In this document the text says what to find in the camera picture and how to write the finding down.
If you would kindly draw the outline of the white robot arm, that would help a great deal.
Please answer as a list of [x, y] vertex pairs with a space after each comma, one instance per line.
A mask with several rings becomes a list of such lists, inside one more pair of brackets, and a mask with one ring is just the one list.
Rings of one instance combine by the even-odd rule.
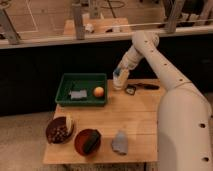
[[158, 171], [213, 171], [209, 119], [211, 105], [193, 82], [157, 50], [155, 33], [137, 31], [113, 72], [121, 90], [142, 59], [165, 88], [157, 110]]

